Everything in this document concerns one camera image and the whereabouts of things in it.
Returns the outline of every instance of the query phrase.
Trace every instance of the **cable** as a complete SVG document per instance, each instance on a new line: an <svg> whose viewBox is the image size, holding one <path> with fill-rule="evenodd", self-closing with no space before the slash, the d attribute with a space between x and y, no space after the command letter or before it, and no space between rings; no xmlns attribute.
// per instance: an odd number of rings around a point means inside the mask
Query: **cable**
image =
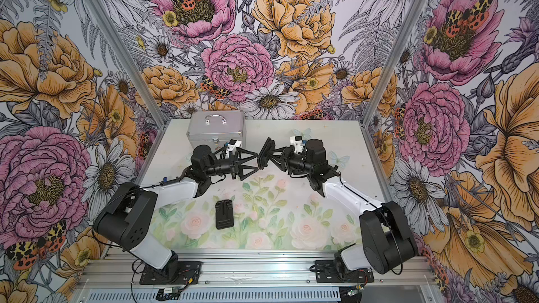
<svg viewBox="0 0 539 303"><path fill-rule="evenodd" d="M377 207L377 206L374 206L374 204L372 202L370 202L368 199L365 199L364 197L362 197L362 195L354 192L354 190L352 190L351 188L349 188L348 186L346 186L343 182L342 182L342 179L341 179L341 174L342 173L339 173L339 181L341 182L341 185L346 187L348 189L348 191L354 193L355 195L357 195L358 197L360 197L361 199L365 200L367 203L369 203L369 205L373 206L381 215L382 215L382 218L384 218L384 221L385 221L385 224L386 226L389 228L389 222L387 221L387 219L385 218L385 215L382 213L380 207ZM395 242L395 247L397 248L397 252L399 253L399 259L401 260L401 270L399 271L399 273L396 273L393 268L391 269L391 271L395 274L395 275L400 275L402 274L403 272L403 258L402 258L402 255L401 255L401 251L399 249L399 246L397 244L397 239L395 238L395 235L393 234L393 231L390 229L389 232L391 233L391 237L393 238L393 241Z"/></svg>
<svg viewBox="0 0 539 303"><path fill-rule="evenodd" d="M138 264L138 266L135 268L135 262L137 261L140 261L140 263ZM138 267L140 267L141 265L145 264L143 260L137 258L136 260L133 261L133 263L131 263L131 269L133 270L133 276L131 277L131 298L135 301L135 303L138 303L135 299L135 294L133 293L133 281L135 280L135 274L140 274L141 272L137 272L137 269Z"/></svg>

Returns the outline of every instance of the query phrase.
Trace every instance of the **green leaf print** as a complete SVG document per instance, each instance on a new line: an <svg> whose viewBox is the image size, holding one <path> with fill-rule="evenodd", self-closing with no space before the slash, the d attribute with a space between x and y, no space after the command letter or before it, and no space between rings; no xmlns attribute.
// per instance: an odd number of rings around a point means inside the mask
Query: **green leaf print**
<svg viewBox="0 0 539 303"><path fill-rule="evenodd" d="M324 219L329 219L331 218L333 215L333 209L328 209L327 211L324 212L324 214L322 215L322 217Z"/></svg>
<svg viewBox="0 0 539 303"><path fill-rule="evenodd" d="M166 211L165 211L165 208L159 208L159 214L161 214L161 216L163 217L163 219L167 220L168 217L166 215Z"/></svg>
<svg viewBox="0 0 539 303"><path fill-rule="evenodd" d="M307 212L308 215L313 215L313 210L310 208L309 205L305 204L303 206L303 209L305 210L305 212Z"/></svg>
<svg viewBox="0 0 539 303"><path fill-rule="evenodd" d="M185 207L185 210L186 211L191 210L191 208L193 208L195 206L195 203L196 203L196 200L191 201L191 203L189 205L187 205L187 207Z"/></svg>

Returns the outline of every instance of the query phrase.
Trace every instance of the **black plastic object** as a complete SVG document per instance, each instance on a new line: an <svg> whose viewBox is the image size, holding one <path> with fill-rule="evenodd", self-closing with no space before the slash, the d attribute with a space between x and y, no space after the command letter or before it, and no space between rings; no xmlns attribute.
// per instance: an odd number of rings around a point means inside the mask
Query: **black plastic object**
<svg viewBox="0 0 539 303"><path fill-rule="evenodd" d="M178 261L178 255L174 253L163 269L159 270L146 264L138 283L141 285L185 285L186 277L188 277L193 279L190 284L197 284L201 266L200 261Z"/></svg>
<svg viewBox="0 0 539 303"><path fill-rule="evenodd" d="M316 283L359 283L374 282L373 272L368 268L360 268L348 274L339 274L334 260L314 261L316 270Z"/></svg>
<svg viewBox="0 0 539 303"><path fill-rule="evenodd" d="M389 224L390 231L382 230ZM377 272L387 273L417 255L417 245L402 208L394 201L360 215L363 251Z"/></svg>
<svg viewBox="0 0 539 303"><path fill-rule="evenodd" d="M215 203L215 228L234 227L234 210L232 200L221 200Z"/></svg>
<svg viewBox="0 0 539 303"><path fill-rule="evenodd" d="M154 213L157 194L139 189L132 182L118 187L94 221L94 229L126 250L137 246L146 236Z"/></svg>
<svg viewBox="0 0 539 303"><path fill-rule="evenodd" d="M258 168L264 169L271 160L281 171L287 171L290 176L306 175L311 188L324 196L323 183L331 177L338 176L339 173L337 166L328 164L323 142L320 139L309 139L305 143L303 152L295 153L294 150L293 145L276 149L275 141L268 138L258 155Z"/></svg>
<svg viewBox="0 0 539 303"><path fill-rule="evenodd" d="M198 183L197 194L195 197L203 195L211 185L211 177L214 175L230 174L232 179L239 176L239 180L244 180L256 171L255 166L243 165L258 156L256 152L247 151L240 147L236 148L234 153L230 153L226 158L226 145L219 150L212 152L208 145L199 145L193 150L191 156L191 168L186 172L185 176L193 179ZM249 157L242 158L241 154L248 154Z"/></svg>

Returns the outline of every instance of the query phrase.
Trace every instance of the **daisy center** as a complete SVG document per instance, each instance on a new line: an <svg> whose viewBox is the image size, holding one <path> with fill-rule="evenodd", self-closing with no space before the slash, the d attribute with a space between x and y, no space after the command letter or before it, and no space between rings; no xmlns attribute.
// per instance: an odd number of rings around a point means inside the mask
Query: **daisy center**
<svg viewBox="0 0 539 303"><path fill-rule="evenodd" d="M519 303L539 303L537 295L528 287L519 285L513 290L513 294Z"/></svg>
<svg viewBox="0 0 539 303"><path fill-rule="evenodd" d="M127 94L129 92L129 85L127 84L127 82L125 81L120 81L118 83L118 88L121 92L123 92L124 94Z"/></svg>
<svg viewBox="0 0 539 303"><path fill-rule="evenodd" d="M98 183L102 190L109 190L114 184L116 170L111 163L105 163L99 173Z"/></svg>
<svg viewBox="0 0 539 303"><path fill-rule="evenodd" d="M406 63L410 59L410 52L408 50L403 51L401 54L401 63Z"/></svg>
<svg viewBox="0 0 539 303"><path fill-rule="evenodd" d="M181 4L174 3L174 12L179 23L187 25L197 21L211 22L215 14L215 7L210 0L196 1L195 7L191 10L185 10Z"/></svg>
<svg viewBox="0 0 539 303"><path fill-rule="evenodd" d="M168 53L168 48L164 44L159 44L156 51L160 56L165 56Z"/></svg>
<svg viewBox="0 0 539 303"><path fill-rule="evenodd" d="M414 136L421 145L428 144L432 137L432 125L425 123L425 118L421 117L418 122L417 130L414 132Z"/></svg>
<svg viewBox="0 0 539 303"><path fill-rule="evenodd" d="M348 75L348 72L346 71L346 69L340 69L337 71L337 73L335 73L335 76L337 77L337 79L343 79L347 75Z"/></svg>
<svg viewBox="0 0 539 303"><path fill-rule="evenodd" d="M276 96L264 96L260 99L260 106L265 109L275 108L279 104L279 98Z"/></svg>
<svg viewBox="0 0 539 303"><path fill-rule="evenodd" d="M243 70L242 68L239 68L238 66L236 66L236 68L234 69L231 69L231 68L228 68L226 70L226 73L230 76L232 76L232 81L236 82L236 83L242 83L242 82L245 82L247 80L247 72L245 70Z"/></svg>
<svg viewBox="0 0 539 303"><path fill-rule="evenodd" d="M28 200L34 205L41 201L48 201L49 204L56 204L56 200L64 194L65 185L60 177L51 175L45 179L38 179L35 182L36 192L28 196Z"/></svg>
<svg viewBox="0 0 539 303"><path fill-rule="evenodd" d="M417 200L421 202L427 200L427 187L425 187L425 184L419 178L413 177L410 179L410 191L412 191L414 198Z"/></svg>

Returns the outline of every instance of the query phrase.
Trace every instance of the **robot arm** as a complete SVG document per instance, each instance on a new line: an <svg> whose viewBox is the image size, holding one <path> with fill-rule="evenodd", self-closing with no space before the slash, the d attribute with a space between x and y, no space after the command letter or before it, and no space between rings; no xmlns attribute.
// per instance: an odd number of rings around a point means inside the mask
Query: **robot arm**
<svg viewBox="0 0 539 303"><path fill-rule="evenodd" d="M191 166L173 180L146 188L131 182L120 185L95 219L95 231L173 280L177 274L177 256L148 231L154 210L201 196L211 185L214 175L230 174L233 179L238 175L244 180L258 171L256 167L243 165L257 154L240 148L240 144L231 141L231 148L224 146L214 153L207 145L197 146L193 150ZM242 158L242 153L250 156Z"/></svg>

